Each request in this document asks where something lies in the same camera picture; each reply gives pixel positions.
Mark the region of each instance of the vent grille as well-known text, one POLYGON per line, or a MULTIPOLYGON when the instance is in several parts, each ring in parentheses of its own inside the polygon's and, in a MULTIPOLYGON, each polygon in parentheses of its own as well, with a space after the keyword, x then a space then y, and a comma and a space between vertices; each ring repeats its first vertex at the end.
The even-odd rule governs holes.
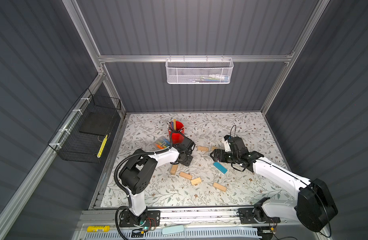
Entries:
MULTIPOLYGON (((256 228, 250 227, 213 227, 213 228, 187 228, 182 233, 162 235, 162 229, 156 229, 144 233, 144 237, 131 237, 131 230, 124 230, 122 233, 128 239, 185 239, 185 238, 230 238, 230 237, 251 237, 262 238, 257 235, 256 228)), ((106 233, 87 233, 85 240, 122 240, 116 230, 106 233)))

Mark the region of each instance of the light blue case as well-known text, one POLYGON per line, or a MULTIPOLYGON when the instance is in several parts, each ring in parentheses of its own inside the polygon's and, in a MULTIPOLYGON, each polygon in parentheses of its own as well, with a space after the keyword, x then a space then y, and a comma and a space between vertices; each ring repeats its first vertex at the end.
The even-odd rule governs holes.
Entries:
POLYGON ((161 230, 162 235, 169 235, 169 234, 175 234, 175 233, 180 233, 180 232, 184 232, 183 225, 165 227, 161 230))

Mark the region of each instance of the yellow battery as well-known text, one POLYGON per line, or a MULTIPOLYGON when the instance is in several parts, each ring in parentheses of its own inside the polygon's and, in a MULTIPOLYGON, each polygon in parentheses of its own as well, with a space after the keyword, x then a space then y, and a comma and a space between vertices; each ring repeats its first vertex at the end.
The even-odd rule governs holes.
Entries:
POLYGON ((87 232, 108 232, 109 230, 109 226, 89 226, 87 228, 87 232))

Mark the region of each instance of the floral tablecloth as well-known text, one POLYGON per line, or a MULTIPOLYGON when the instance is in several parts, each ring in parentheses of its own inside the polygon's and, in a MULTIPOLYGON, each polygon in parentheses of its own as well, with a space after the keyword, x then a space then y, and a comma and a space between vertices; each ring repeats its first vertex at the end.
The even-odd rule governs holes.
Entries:
MULTIPOLYGON (((223 147, 221 139, 229 134, 236 124, 236 135, 244 140, 249 151, 258 151, 286 168, 284 160, 268 129, 261 113, 157 113, 131 114, 121 141, 112 174, 101 203, 101 207, 128 205, 128 200, 113 180, 113 171, 117 164, 131 155, 136 149, 156 150, 152 142, 160 136, 169 139, 167 122, 172 118, 182 122, 185 135, 196 146, 223 147)), ((176 175, 170 175, 171 164, 163 165, 154 171, 149 185, 145 189, 147 206, 214 206, 254 204, 263 197, 280 200, 292 200, 285 190, 263 176, 246 170, 239 172, 230 164, 221 163, 228 171, 222 174, 213 166, 209 156, 211 151, 193 151, 193 160, 189 167, 179 164, 176 175), (179 176, 183 171, 200 177, 202 183, 192 186, 191 182, 179 176), (222 192, 213 187, 217 182, 226 186, 222 192)))

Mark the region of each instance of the yellow object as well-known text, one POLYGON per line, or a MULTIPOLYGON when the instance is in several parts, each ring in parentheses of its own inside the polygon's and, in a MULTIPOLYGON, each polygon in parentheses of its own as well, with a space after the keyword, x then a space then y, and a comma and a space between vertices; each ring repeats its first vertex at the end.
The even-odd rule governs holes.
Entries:
POLYGON ((103 154, 105 143, 107 143, 107 139, 108 139, 108 134, 105 135, 105 137, 103 139, 103 142, 101 143, 101 147, 100 147, 99 153, 97 153, 97 158, 100 158, 101 155, 103 154))
POLYGON ((198 185, 199 183, 201 183, 201 178, 195 178, 193 180, 190 181, 192 183, 192 186, 193 185, 198 185))
POLYGON ((108 232, 109 230, 109 226, 89 226, 87 228, 87 232, 108 232))
POLYGON ((184 172, 180 172, 179 176, 183 177, 183 178, 186 178, 187 180, 192 180, 192 175, 189 175, 189 174, 184 173, 184 172))
POLYGON ((218 190, 221 190, 221 191, 223 191, 223 192, 226 192, 226 187, 224 187, 223 185, 218 184, 217 182, 214 182, 214 183, 213 183, 213 186, 214 186, 215 188, 217 188, 218 190))
POLYGON ((209 147, 197 146, 197 151, 209 152, 209 147))
POLYGON ((172 168, 171 168, 171 175, 175 175, 176 174, 176 171, 177 171, 177 168, 179 167, 179 165, 178 164, 175 164, 175 165, 173 165, 172 166, 172 168))

